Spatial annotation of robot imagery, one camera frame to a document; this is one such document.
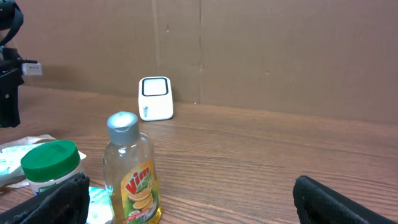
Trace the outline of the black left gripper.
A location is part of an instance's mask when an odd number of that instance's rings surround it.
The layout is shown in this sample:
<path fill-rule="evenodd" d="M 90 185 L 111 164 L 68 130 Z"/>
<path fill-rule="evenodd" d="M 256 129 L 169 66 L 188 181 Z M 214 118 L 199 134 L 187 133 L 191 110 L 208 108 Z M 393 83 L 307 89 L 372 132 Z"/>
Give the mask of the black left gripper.
<path fill-rule="evenodd" d="M 20 122 L 18 86 L 24 83 L 22 65 L 37 64 L 23 59 L 17 49 L 1 47 L 1 127 L 15 128 Z"/>

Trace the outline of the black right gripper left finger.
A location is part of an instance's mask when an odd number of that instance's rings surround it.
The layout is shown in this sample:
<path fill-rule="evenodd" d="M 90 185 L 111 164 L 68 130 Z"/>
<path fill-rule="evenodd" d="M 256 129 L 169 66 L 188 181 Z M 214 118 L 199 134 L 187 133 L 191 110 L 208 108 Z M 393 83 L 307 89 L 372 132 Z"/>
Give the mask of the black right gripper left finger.
<path fill-rule="evenodd" d="M 1 224 L 85 224 L 90 178 L 75 174 L 1 214 Z"/>

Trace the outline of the green lid white jar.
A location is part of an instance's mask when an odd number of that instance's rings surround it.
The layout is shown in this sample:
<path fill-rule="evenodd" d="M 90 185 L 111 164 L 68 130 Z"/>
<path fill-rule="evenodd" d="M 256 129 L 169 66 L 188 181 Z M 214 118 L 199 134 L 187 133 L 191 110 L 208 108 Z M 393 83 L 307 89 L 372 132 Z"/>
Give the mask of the green lid white jar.
<path fill-rule="evenodd" d="M 81 156 L 71 140 L 40 144 L 21 159 L 21 167 L 34 195 L 84 173 Z"/>

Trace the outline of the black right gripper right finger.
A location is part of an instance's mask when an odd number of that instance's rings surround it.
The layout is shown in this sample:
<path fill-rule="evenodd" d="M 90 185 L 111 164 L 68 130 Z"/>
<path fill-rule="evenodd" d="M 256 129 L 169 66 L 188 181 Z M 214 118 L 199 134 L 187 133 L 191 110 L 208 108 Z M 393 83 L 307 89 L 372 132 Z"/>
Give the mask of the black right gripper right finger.
<path fill-rule="evenodd" d="M 296 179 L 293 197 L 301 224 L 397 224 L 306 175 Z"/>

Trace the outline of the teal wet wipes pack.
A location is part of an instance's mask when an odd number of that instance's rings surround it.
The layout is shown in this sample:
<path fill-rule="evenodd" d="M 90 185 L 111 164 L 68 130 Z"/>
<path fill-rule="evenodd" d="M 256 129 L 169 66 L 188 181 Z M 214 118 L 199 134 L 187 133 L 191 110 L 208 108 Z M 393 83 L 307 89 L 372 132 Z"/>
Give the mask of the teal wet wipes pack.
<path fill-rule="evenodd" d="M 33 148 L 45 142 L 56 141 L 49 135 L 29 136 L 1 145 L 1 188 L 20 188 L 29 183 L 21 167 L 21 159 Z M 81 162 L 86 157 L 79 151 Z"/>

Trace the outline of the yellow dish soap bottle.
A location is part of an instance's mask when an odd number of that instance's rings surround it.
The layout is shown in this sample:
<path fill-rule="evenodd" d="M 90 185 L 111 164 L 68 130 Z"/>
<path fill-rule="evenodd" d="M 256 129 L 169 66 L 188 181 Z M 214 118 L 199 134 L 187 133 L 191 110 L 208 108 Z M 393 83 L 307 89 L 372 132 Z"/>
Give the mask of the yellow dish soap bottle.
<path fill-rule="evenodd" d="M 107 127 L 103 173 L 113 222 L 158 223 L 162 208 L 152 140 L 140 132 L 132 112 L 113 114 Z"/>

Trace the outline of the small teal tissue pack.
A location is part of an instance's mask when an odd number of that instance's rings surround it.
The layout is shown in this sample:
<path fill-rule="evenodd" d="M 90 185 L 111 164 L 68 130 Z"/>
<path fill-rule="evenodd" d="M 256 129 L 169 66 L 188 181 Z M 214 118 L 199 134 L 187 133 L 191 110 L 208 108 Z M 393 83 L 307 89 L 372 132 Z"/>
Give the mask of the small teal tissue pack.
<path fill-rule="evenodd" d="M 105 189 L 89 187 L 90 203 L 87 224 L 109 224 L 113 222 L 113 213 Z"/>

